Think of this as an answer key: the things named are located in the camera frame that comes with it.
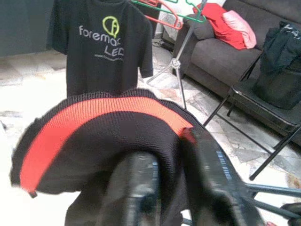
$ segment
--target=t-shirt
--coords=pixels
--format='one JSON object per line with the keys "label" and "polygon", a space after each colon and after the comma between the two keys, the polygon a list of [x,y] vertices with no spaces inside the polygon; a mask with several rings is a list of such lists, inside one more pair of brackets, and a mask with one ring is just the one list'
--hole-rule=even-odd
{"label": "t-shirt", "polygon": [[55,0],[48,47],[67,55],[67,96],[119,94],[153,75],[152,26],[127,0]]}

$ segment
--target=black knit fabric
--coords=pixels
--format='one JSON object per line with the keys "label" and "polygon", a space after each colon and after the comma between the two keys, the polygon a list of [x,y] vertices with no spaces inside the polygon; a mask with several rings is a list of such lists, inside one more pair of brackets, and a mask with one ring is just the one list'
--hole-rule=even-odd
{"label": "black knit fabric", "polygon": [[[37,119],[27,129],[13,155],[12,184],[20,185],[20,171],[33,140],[45,125],[61,111],[86,100],[106,98],[109,98],[105,102],[108,107],[117,104],[114,101],[116,98],[124,100],[118,104],[127,105],[126,97],[146,97],[155,100],[159,103],[159,109],[156,111],[164,114],[167,108],[193,127],[201,128],[201,125],[190,113],[173,102],[156,99],[147,90],[130,90],[119,97],[113,97],[106,93],[70,97],[41,119]],[[83,106],[87,108],[87,111],[78,109],[78,112],[70,114],[66,120],[75,120],[78,117],[77,114],[92,112],[97,107],[96,105]],[[153,153],[159,161],[161,222],[165,226],[171,225],[174,218],[179,218],[179,212],[187,207],[185,177],[179,158],[179,142],[178,135],[166,121],[158,117],[135,111],[119,111],[99,115],[81,125],[65,140],[59,154],[39,182],[37,191],[48,194],[81,191],[91,179],[103,174],[110,175],[125,154],[133,151],[147,151]]]}

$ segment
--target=marble floor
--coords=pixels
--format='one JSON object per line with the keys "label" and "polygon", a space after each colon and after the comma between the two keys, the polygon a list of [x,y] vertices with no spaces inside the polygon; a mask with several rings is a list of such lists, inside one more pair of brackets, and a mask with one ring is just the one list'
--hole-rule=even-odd
{"label": "marble floor", "polygon": [[[157,47],[153,48],[153,56],[155,72],[165,67],[172,57],[170,52]],[[0,210],[6,213],[0,221],[9,222],[2,225],[35,226],[43,222],[45,226],[62,226],[65,211],[78,195],[42,194],[32,200],[22,190],[11,188],[8,179],[12,150],[26,127],[34,118],[42,116],[65,98],[65,65],[66,57],[55,51],[0,58]],[[181,104],[177,79],[170,70],[150,84],[146,81],[139,77],[138,86],[150,89],[158,98]],[[203,123],[220,98],[189,78],[183,80],[183,87],[187,109]],[[228,107],[223,107],[220,114],[225,116]],[[281,139],[281,136],[238,109],[233,111],[229,120],[271,151]],[[251,183],[249,176],[268,155],[218,117],[214,117],[206,128],[230,157],[241,178]],[[301,188],[300,165],[301,149],[288,145],[252,183]],[[269,194],[258,194],[256,199],[279,207],[284,203],[300,201]],[[264,210],[260,212],[266,221],[278,226],[287,225],[282,217]]]}

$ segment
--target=black bag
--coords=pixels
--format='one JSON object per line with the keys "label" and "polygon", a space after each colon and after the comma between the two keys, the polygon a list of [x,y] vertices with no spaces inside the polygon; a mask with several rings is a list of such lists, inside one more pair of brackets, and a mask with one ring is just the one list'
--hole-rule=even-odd
{"label": "black bag", "polygon": [[261,72],[253,91],[271,105],[294,108],[301,101],[301,58],[279,73]]}

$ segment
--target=printed logo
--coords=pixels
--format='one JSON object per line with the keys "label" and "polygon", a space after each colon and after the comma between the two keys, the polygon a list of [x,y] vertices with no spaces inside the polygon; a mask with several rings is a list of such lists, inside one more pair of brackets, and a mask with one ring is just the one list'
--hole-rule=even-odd
{"label": "printed logo", "polygon": [[103,28],[109,35],[116,38],[119,33],[119,30],[120,30],[120,26],[119,26],[117,18],[114,16],[105,17],[103,19]]}

